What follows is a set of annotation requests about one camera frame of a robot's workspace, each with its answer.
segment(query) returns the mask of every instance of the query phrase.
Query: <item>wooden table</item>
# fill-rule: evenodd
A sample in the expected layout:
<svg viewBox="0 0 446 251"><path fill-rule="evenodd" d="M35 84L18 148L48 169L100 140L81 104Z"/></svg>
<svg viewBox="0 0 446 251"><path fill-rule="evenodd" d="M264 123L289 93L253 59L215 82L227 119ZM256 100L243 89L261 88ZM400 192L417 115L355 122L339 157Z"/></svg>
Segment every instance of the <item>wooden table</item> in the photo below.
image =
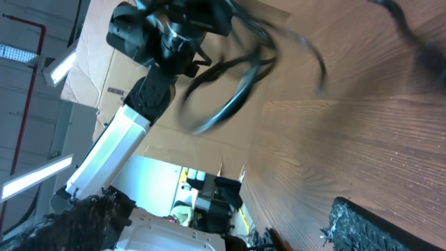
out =
<svg viewBox="0 0 446 251"><path fill-rule="evenodd" d="M399 1L409 24L446 52L446 1ZM296 0L288 28L310 38L328 67L292 43L270 76L242 196L258 229L296 250L322 250L332 200L350 197L446 248L446 96L380 6Z"/></svg>

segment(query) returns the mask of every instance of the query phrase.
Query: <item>cardboard sheet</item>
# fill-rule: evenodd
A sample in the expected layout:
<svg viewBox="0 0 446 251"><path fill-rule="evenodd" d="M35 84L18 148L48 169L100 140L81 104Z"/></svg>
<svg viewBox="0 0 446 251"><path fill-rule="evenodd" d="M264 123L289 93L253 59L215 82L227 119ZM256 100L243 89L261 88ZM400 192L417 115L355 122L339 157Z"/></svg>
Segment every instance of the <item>cardboard sheet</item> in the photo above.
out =
<svg viewBox="0 0 446 251"><path fill-rule="evenodd" d="M124 97L147 68L114 50L105 41L113 9L121 0L92 0L77 48L77 60L68 75L61 98L98 108L98 120L93 139L99 137L110 122ZM253 1L267 8L264 4ZM272 16L283 17L283 12L271 8ZM220 38L206 35L203 50L217 60ZM200 88L190 99L191 111L196 115L212 114L236 90L240 74L229 73L214 84ZM154 125L136 150L157 160L183 167L191 167L210 174L222 168L221 175L238 179L243 167L249 166L249 152L256 118L261 111L268 80L258 84L247 104L230 121L204 135L190 135L178 124L178 100L191 79L181 76L176 83L176 98Z"/></svg>

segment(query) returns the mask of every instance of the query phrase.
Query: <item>white panel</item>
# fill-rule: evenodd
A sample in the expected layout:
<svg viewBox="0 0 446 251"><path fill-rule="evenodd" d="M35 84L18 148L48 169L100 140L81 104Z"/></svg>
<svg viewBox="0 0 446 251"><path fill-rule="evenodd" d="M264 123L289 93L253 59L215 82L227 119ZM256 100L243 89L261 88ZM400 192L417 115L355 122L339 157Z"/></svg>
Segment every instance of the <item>white panel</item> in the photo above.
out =
<svg viewBox="0 0 446 251"><path fill-rule="evenodd" d="M2 174L4 172L6 174L6 178L8 178L8 176L9 176L12 164L13 164L12 159L0 158L0 172L2 172ZM27 170L32 167L35 167L35 165L30 164L30 163L25 163L25 162L18 162L17 166L15 167L15 170L16 170L16 172L20 172L20 171Z"/></svg>
<svg viewBox="0 0 446 251"><path fill-rule="evenodd" d="M76 171L75 165L85 158L93 145L93 133L96 123L96 109L85 105L72 104L70 125L68 126L62 155L74 153L72 166L57 175L55 189L61 188Z"/></svg>
<svg viewBox="0 0 446 251"><path fill-rule="evenodd" d="M202 172L202 171L198 171L198 173L197 173L197 180L198 181L204 181L205 178L206 178L206 173Z"/></svg>
<svg viewBox="0 0 446 251"><path fill-rule="evenodd" d="M134 209L129 220L132 224L124 227L115 250L228 250L219 234L207 234L180 224L172 224L141 208Z"/></svg>
<svg viewBox="0 0 446 251"><path fill-rule="evenodd" d="M0 123L0 146L15 148L17 136L22 122L21 116L7 114L3 119L9 123ZM47 155L51 146L54 124L28 119L22 140L21 150Z"/></svg>
<svg viewBox="0 0 446 251"><path fill-rule="evenodd" d="M26 68L19 63L10 62L0 59L0 88L3 90L11 90L27 95L29 82L31 81L32 69ZM43 75L38 73L36 82L34 83L34 97L48 98L51 100L59 100L61 96L60 88L50 88L43 79Z"/></svg>
<svg viewBox="0 0 446 251"><path fill-rule="evenodd" d="M187 172L187 178L195 179L197 177L197 170L189 168L189 171Z"/></svg>
<svg viewBox="0 0 446 251"><path fill-rule="evenodd" d="M75 21L78 0L74 1L57 1L57 0L30 0L28 5L33 10L40 10L47 13L49 17L59 16L72 23Z"/></svg>
<svg viewBox="0 0 446 251"><path fill-rule="evenodd" d="M55 33L47 32L45 40L43 41L42 54L47 57L52 57L53 59L55 59L56 57L59 56L60 53L66 50L68 45L68 39L70 37L71 28L72 27L59 28L60 31L56 33L59 34L59 36L57 36ZM26 28L26 34L27 37L32 41L38 41L40 37L40 29L28 26Z"/></svg>
<svg viewBox="0 0 446 251"><path fill-rule="evenodd" d="M27 93L18 91L2 91L0 92L0 113L2 114L19 114L24 111L24 104ZM29 115L40 117L43 121L51 121L55 123L57 118L59 101L39 96L33 96L29 108Z"/></svg>
<svg viewBox="0 0 446 251"><path fill-rule="evenodd" d="M156 216L170 214L181 167L167 162L132 156L111 183Z"/></svg>
<svg viewBox="0 0 446 251"><path fill-rule="evenodd" d="M57 5L64 5L64 7L56 12L51 13L51 11L40 10L39 8L45 7L45 5L37 5L31 7L29 4L26 7L26 3L19 3L17 1L5 1L3 0L2 13L8 15L14 15L21 17L32 22L43 24L47 27L47 33L45 40L49 43L44 43L43 50L46 53L57 52L60 46L67 45L68 38L70 36L72 24L74 21L74 16L77 9L76 1L55 1L49 0L54 3L51 8L58 8ZM0 33L0 41L5 43L14 42L14 45L19 47L27 48L28 50L36 50L38 39L40 36L40 29L38 27L30 26L27 24L21 24L17 21L12 21L7 18L3 18L1 23L5 25L5 33ZM59 41L60 44L54 44L54 41Z"/></svg>
<svg viewBox="0 0 446 251"><path fill-rule="evenodd" d="M14 150L15 146L13 147L0 146L0 158L5 160L10 160L12 164ZM20 151L19 162L23 162L24 164L34 165L46 161L47 158L48 156L46 154L32 153L29 151Z"/></svg>

